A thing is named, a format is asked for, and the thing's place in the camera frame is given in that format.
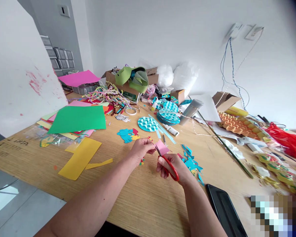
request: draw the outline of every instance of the red plastic bag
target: red plastic bag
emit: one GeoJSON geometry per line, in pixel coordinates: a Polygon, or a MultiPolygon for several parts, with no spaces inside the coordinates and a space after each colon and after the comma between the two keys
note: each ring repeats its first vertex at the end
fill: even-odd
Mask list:
{"type": "Polygon", "coordinates": [[[273,122],[270,127],[265,130],[271,137],[273,137],[279,144],[285,146],[285,152],[296,158],[296,135],[284,132],[279,129],[273,122]]]}

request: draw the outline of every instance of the electrical outlet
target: electrical outlet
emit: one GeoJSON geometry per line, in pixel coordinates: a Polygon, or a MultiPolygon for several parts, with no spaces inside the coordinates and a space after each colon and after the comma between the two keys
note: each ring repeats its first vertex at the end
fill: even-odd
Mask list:
{"type": "Polygon", "coordinates": [[[68,6],[66,6],[66,5],[58,5],[58,10],[59,10],[60,15],[63,15],[63,16],[66,16],[66,17],[70,18],[68,6]]]}
{"type": "Polygon", "coordinates": [[[264,27],[262,27],[262,26],[258,27],[257,25],[255,25],[254,27],[252,27],[250,32],[245,36],[245,39],[251,40],[251,41],[256,40],[259,37],[259,35],[261,34],[260,31],[263,29],[264,29],[264,27]]]}
{"type": "Polygon", "coordinates": [[[230,28],[230,30],[228,31],[226,38],[232,38],[235,39],[237,38],[239,32],[242,30],[242,24],[240,23],[235,23],[233,24],[233,26],[230,28]]]}

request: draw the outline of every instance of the scissor handle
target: scissor handle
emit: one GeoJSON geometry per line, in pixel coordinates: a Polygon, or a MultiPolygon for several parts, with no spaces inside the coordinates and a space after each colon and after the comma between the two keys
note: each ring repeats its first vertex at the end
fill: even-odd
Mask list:
{"type": "Polygon", "coordinates": [[[167,175],[169,175],[169,173],[170,173],[170,176],[173,178],[174,181],[179,181],[180,180],[179,175],[178,175],[177,171],[175,170],[175,168],[173,167],[173,165],[171,164],[171,162],[165,156],[162,156],[162,158],[165,159],[165,161],[168,163],[170,168],[174,171],[175,177],[171,174],[171,172],[169,172],[165,167],[163,167],[165,173],[167,175]]]}

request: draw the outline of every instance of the green stick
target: green stick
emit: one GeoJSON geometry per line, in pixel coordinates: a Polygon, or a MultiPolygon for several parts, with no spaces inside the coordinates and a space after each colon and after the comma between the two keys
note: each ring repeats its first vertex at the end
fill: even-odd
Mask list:
{"type": "Polygon", "coordinates": [[[223,142],[223,140],[215,133],[214,129],[207,123],[207,121],[203,118],[200,112],[198,112],[202,119],[205,121],[209,129],[216,135],[216,137],[219,139],[219,141],[224,145],[224,147],[230,152],[230,154],[233,156],[233,158],[238,162],[238,164],[241,166],[241,168],[247,173],[247,175],[253,179],[252,174],[245,168],[245,166],[240,162],[240,160],[234,155],[234,153],[229,149],[229,147],[223,142]]]}

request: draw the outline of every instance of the floor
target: floor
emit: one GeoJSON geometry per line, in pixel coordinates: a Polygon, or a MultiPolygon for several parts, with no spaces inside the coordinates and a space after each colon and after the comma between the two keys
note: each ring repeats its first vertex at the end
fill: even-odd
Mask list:
{"type": "MultiPolygon", "coordinates": [[[[0,171],[0,188],[15,181],[0,171]]],[[[65,202],[21,180],[0,191],[0,237],[32,237],[65,202]]]]}

